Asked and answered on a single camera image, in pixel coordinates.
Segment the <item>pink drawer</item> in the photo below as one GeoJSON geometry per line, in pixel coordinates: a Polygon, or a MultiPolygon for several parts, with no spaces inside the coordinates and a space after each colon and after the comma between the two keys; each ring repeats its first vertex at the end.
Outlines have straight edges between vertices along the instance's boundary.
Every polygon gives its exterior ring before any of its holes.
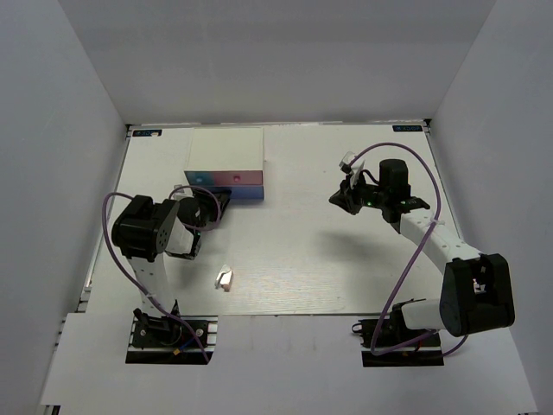
{"type": "Polygon", "coordinates": [[[264,173],[262,170],[221,170],[211,172],[215,186],[262,186],[264,173]]]}

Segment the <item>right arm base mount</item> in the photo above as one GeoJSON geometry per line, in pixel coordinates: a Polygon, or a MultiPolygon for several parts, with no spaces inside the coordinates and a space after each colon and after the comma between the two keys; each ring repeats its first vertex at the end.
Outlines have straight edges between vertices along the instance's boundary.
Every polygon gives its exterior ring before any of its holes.
{"type": "Polygon", "coordinates": [[[441,338],[437,332],[414,342],[414,338],[425,335],[429,331],[406,329],[401,323],[395,324],[388,318],[385,319],[379,332],[375,351],[392,348],[403,342],[409,344],[387,354],[373,354],[371,341],[377,322],[377,318],[360,319],[352,326],[352,333],[360,339],[363,367],[441,367],[444,365],[441,338]]]}

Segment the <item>light blue drawer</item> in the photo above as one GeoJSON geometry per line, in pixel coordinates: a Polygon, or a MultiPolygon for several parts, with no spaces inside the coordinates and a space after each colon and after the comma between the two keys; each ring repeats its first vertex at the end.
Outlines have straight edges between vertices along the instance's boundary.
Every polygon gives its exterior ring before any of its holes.
{"type": "Polygon", "coordinates": [[[192,171],[186,170],[185,177],[190,185],[196,186],[214,186],[215,181],[211,171],[192,171]]]}

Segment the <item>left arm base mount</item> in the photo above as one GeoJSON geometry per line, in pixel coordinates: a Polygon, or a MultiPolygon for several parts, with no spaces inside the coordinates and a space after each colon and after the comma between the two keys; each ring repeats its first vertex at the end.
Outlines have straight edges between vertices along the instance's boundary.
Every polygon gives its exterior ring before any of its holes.
{"type": "Polygon", "coordinates": [[[142,365],[194,365],[205,366],[215,350],[218,317],[187,317],[186,322],[199,337],[207,355],[204,357],[190,330],[165,317],[157,326],[146,324],[136,317],[130,330],[126,351],[126,364],[142,365]]]}

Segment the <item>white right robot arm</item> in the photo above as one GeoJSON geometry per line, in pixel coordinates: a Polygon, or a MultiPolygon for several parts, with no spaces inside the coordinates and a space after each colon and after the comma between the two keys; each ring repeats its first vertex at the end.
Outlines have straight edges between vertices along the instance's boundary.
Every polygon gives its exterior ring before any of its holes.
{"type": "Polygon", "coordinates": [[[410,192],[404,161],[385,159],[379,180],[369,184],[363,168],[340,164],[346,177],[330,203],[349,214],[376,208],[397,233],[421,246],[442,274],[437,299],[411,300],[392,308],[391,337],[411,344],[422,330],[447,330],[460,337],[510,327],[515,309],[509,265],[499,254],[485,254],[450,232],[430,211],[429,204],[410,192]]]}

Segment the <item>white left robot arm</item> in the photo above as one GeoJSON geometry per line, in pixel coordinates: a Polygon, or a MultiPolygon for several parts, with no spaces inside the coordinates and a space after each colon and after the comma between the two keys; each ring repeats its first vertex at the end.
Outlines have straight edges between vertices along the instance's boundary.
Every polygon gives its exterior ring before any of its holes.
{"type": "Polygon", "coordinates": [[[173,195],[155,202],[147,195],[113,196],[129,200],[112,226],[102,213],[105,243],[115,264],[134,284],[142,305],[137,319],[153,327],[153,335],[165,345],[181,339],[182,324],[178,301],[171,291],[165,257],[192,260],[199,253],[201,235],[220,222],[231,200],[229,190],[210,191],[190,186],[191,195],[176,200],[173,195]]]}

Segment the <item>dark blue drawer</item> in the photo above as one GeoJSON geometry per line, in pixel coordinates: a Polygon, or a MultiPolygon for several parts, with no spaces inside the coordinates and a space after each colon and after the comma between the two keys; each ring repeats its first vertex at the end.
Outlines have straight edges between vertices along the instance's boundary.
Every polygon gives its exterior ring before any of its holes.
{"type": "Polygon", "coordinates": [[[264,199],[264,186],[244,185],[231,186],[231,198],[241,201],[262,201],[264,199]]]}

